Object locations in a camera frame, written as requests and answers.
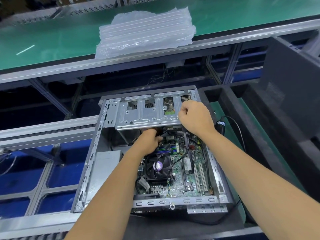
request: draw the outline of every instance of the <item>plastic bag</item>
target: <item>plastic bag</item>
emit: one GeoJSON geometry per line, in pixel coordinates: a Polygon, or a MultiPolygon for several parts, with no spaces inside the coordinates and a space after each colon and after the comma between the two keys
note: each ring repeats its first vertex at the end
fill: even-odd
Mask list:
{"type": "Polygon", "coordinates": [[[110,25],[101,26],[99,30],[96,59],[177,48],[192,44],[196,33],[188,8],[175,8],[161,14],[145,11],[122,13],[116,15],[110,25]]]}

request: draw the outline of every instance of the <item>circuit board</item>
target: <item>circuit board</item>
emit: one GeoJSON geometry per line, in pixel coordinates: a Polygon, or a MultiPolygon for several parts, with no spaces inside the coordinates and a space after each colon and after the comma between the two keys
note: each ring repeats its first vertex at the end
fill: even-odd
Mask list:
{"type": "MultiPolygon", "coordinates": [[[[185,141],[180,137],[170,136],[164,140],[171,141],[171,164],[175,163],[185,153],[185,141]]],[[[185,156],[185,160],[190,161],[192,170],[186,171],[184,159],[174,164],[172,168],[173,179],[166,183],[150,184],[150,192],[158,193],[162,198],[175,197],[198,197],[209,196],[213,194],[208,184],[208,172],[206,160],[199,145],[200,141],[196,136],[192,137],[189,143],[189,152],[185,156]]],[[[168,152],[167,149],[158,149],[160,152],[168,152]]]]}

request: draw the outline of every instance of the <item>hand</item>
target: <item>hand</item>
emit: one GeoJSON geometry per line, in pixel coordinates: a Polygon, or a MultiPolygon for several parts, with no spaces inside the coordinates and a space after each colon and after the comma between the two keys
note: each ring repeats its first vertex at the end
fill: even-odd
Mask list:
{"type": "Polygon", "coordinates": [[[156,133],[155,129],[145,130],[132,145],[131,149],[138,152],[141,157],[153,153],[163,139],[161,136],[156,137],[156,133]]]}
{"type": "Polygon", "coordinates": [[[203,103],[185,101],[178,115],[181,124],[196,136],[202,137],[206,132],[216,132],[210,112],[203,103]]]}

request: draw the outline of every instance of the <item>left hand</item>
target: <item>left hand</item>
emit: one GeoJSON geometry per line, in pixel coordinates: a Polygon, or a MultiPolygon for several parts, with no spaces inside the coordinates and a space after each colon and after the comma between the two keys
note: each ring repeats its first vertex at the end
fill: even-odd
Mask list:
{"type": "Polygon", "coordinates": [[[131,149],[139,153],[141,157],[153,153],[163,139],[161,136],[156,137],[156,133],[155,129],[145,130],[132,145],[131,149]]]}

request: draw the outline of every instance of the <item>motherboard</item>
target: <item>motherboard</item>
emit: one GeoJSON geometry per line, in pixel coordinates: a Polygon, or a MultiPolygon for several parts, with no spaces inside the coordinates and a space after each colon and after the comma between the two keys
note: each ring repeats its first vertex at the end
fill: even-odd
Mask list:
{"type": "Polygon", "coordinates": [[[164,136],[153,153],[156,156],[141,161],[137,193],[158,194],[161,198],[213,195],[202,145],[198,137],[183,132],[164,136]]]}

